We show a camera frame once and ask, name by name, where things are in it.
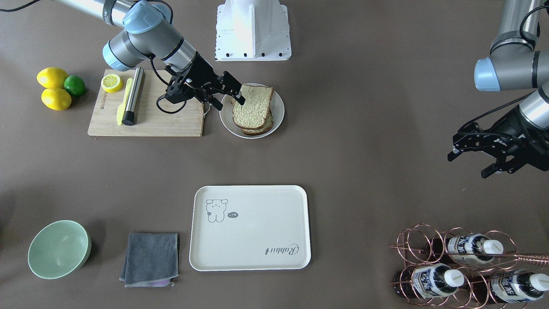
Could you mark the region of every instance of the white plate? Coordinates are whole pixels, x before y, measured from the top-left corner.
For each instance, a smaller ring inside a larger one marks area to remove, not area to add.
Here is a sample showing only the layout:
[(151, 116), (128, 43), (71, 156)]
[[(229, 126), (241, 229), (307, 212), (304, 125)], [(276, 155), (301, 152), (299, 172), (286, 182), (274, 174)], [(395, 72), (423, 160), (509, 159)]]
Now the white plate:
[[(264, 86), (262, 84), (255, 84), (250, 83), (246, 84), (250, 86)], [(273, 97), (271, 98), (271, 114), (273, 116), (273, 127), (260, 135), (250, 136), (242, 133), (239, 127), (234, 124), (233, 121), (233, 104), (231, 104), (231, 96), (223, 96), (223, 99), (221, 100), (221, 103), (223, 103), (223, 108), (219, 111), (219, 116), (221, 117), (221, 122), (223, 122), (223, 125), (227, 130), (229, 130), (232, 134), (235, 134), (236, 136), (242, 137), (244, 139), (260, 139), (262, 137), (265, 137), (271, 133), (273, 133), (278, 127), (280, 126), (280, 123), (282, 123), (282, 119), (284, 118), (284, 102), (282, 102), (282, 98), (278, 95), (276, 91), (273, 91)]]
[(301, 269), (310, 260), (303, 188), (205, 186), (197, 191), (189, 253), (194, 269)]

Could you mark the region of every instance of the towel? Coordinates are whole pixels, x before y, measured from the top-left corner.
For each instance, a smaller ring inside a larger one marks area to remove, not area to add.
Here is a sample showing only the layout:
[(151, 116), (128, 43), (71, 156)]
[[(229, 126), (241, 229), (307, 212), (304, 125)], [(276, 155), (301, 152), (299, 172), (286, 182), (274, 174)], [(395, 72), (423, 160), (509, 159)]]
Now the towel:
[(126, 288), (167, 286), (179, 275), (176, 233), (131, 233), (120, 281)]

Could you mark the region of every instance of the bear drawing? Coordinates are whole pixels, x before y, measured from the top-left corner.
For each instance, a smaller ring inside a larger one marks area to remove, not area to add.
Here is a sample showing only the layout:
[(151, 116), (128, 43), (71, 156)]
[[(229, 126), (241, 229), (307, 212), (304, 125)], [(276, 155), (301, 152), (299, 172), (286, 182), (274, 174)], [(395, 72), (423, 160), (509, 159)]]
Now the bear drawing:
[(225, 219), (225, 210), (227, 210), (229, 200), (206, 200), (206, 211), (208, 212), (208, 221), (221, 222)]

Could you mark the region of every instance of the brown tabletop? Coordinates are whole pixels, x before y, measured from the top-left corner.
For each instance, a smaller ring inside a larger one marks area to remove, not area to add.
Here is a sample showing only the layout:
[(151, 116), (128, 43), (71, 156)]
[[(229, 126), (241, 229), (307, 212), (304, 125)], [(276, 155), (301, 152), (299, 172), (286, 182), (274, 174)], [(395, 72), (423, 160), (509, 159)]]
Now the brown tabletop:
[[(549, 173), (526, 166), (482, 179), (491, 157), (446, 160), (464, 122), (529, 92), (474, 86), (502, 1), (282, 1), (293, 55), (269, 63), (214, 61), (222, 2), (171, 1), (174, 26), (217, 73), (280, 94), (284, 121), (263, 139), (232, 135), (215, 111), (202, 137), (88, 136), (108, 69), (101, 51), (121, 29), (52, 1), (0, 13), (1, 308), (409, 308), (392, 291), (403, 262), (389, 246), (417, 223), (502, 230), (521, 252), (549, 252)], [(540, 23), (546, 49), (545, 13)], [(36, 82), (46, 67), (82, 77), (87, 93), (65, 111), (49, 110)], [(307, 192), (307, 267), (190, 266), (199, 188), (283, 184)], [(27, 251), (61, 219), (88, 230), (92, 253), (75, 273), (44, 280), (29, 270)], [(179, 234), (174, 287), (124, 288), (118, 278), (132, 232)]]

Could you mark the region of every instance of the mint green bowl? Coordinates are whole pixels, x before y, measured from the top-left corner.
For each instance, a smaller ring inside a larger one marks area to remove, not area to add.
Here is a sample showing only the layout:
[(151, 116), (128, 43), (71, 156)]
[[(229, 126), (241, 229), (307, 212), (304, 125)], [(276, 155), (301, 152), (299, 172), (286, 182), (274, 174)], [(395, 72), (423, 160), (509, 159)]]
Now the mint green bowl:
[(58, 279), (79, 269), (88, 259), (92, 242), (79, 223), (54, 222), (32, 240), (28, 262), (40, 278)]

